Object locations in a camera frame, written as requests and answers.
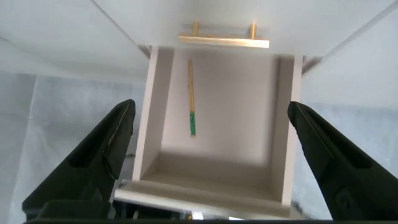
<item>bamboo chopstick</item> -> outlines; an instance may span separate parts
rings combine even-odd
[[[192,60],[188,61],[188,91],[189,91],[189,120],[191,136],[196,136],[195,126],[195,101],[193,100],[193,72],[192,72]]]

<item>white wall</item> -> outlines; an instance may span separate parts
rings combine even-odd
[[[398,109],[398,9],[304,75],[302,99]]]

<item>drawer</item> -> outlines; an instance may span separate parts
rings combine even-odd
[[[190,133],[188,60],[196,136]],[[153,47],[132,182],[115,197],[239,218],[291,218],[302,57]]]

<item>white cabinet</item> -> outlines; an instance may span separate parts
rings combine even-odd
[[[265,53],[324,56],[378,15],[393,0],[146,0],[96,2],[138,43],[183,47],[179,32],[258,36],[271,41]]]
[[[196,136],[190,135],[188,59]],[[133,181],[116,198],[241,218],[290,218],[302,57],[154,47]]]
[[[0,64],[1,70],[127,83],[146,79],[148,58],[89,0],[1,1],[0,36],[4,57],[12,48],[25,54],[14,67]],[[24,65],[30,64],[25,58],[44,63]]]

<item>drawer handle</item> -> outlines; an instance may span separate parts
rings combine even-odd
[[[250,26],[250,37],[228,37],[212,34],[199,34],[199,23],[194,22],[192,33],[180,33],[178,39],[184,43],[209,44],[235,47],[260,47],[269,48],[269,40],[256,37],[257,26],[253,23]]]

